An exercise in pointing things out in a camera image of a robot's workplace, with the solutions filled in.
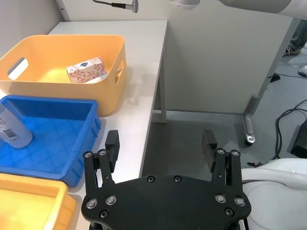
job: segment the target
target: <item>floral tissue box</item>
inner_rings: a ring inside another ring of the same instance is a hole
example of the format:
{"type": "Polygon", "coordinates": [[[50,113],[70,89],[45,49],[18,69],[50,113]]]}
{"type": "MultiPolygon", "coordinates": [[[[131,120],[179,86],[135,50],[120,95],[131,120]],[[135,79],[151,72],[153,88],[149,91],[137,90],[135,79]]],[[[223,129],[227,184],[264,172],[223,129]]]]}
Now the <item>floral tissue box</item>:
{"type": "Polygon", "coordinates": [[[106,68],[100,57],[69,66],[66,70],[72,83],[85,83],[106,75],[106,68]]]}

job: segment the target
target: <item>orange basket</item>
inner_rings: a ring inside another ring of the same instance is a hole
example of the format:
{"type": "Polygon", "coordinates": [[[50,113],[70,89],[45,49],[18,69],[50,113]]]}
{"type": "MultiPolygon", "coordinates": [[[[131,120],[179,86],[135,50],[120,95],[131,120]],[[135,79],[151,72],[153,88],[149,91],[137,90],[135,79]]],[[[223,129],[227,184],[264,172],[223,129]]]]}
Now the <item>orange basket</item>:
{"type": "Polygon", "coordinates": [[[0,89],[6,94],[93,99],[99,115],[112,113],[127,78],[124,38],[117,35],[35,35],[0,59],[0,89]],[[93,84],[71,83],[66,67],[100,57],[108,75],[93,84]],[[17,79],[19,64],[26,69],[17,79]]]}
{"type": "Polygon", "coordinates": [[[75,205],[63,182],[0,173],[2,230],[66,230],[75,205]]]}

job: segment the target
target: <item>yellow tray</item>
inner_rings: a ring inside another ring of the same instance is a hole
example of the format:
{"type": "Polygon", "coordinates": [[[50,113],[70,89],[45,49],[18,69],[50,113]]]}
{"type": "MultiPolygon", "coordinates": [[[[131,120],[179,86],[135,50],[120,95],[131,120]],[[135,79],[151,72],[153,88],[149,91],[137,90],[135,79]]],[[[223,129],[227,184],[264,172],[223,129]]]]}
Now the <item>yellow tray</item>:
{"type": "Polygon", "coordinates": [[[0,89],[6,94],[93,99],[99,115],[115,110],[126,78],[125,40],[118,35],[35,35],[0,58],[0,89]],[[95,57],[104,61],[106,78],[94,84],[71,83],[66,67],[95,57]],[[21,58],[28,66],[12,80],[9,73],[21,58]]]}
{"type": "Polygon", "coordinates": [[[0,173],[1,230],[65,230],[75,205],[63,182],[0,173]]]}

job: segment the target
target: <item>person's foot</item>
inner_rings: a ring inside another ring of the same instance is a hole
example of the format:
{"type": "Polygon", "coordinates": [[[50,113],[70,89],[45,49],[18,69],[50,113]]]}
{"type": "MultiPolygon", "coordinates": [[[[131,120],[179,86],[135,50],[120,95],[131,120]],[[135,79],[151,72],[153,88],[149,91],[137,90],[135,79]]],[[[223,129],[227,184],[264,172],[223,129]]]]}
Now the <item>person's foot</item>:
{"type": "Polygon", "coordinates": [[[300,54],[301,53],[301,48],[299,48],[299,49],[293,49],[293,48],[291,48],[291,47],[287,47],[286,48],[286,50],[285,50],[285,52],[284,52],[284,54],[283,54],[283,56],[286,56],[286,55],[295,55],[295,54],[300,54]]]}
{"type": "Polygon", "coordinates": [[[298,74],[307,78],[307,65],[305,65],[304,67],[302,67],[299,71],[298,74]]]}

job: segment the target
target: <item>blue tray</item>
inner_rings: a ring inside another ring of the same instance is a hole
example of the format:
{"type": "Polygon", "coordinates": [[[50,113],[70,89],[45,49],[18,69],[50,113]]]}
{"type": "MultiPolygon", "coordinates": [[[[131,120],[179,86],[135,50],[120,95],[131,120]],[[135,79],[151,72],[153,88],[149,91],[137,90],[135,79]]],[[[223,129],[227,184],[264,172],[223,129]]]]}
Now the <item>blue tray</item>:
{"type": "Polygon", "coordinates": [[[0,143],[0,172],[76,186],[84,169],[82,154],[92,150],[101,126],[97,102],[9,95],[0,103],[33,133],[23,149],[0,143]]]}

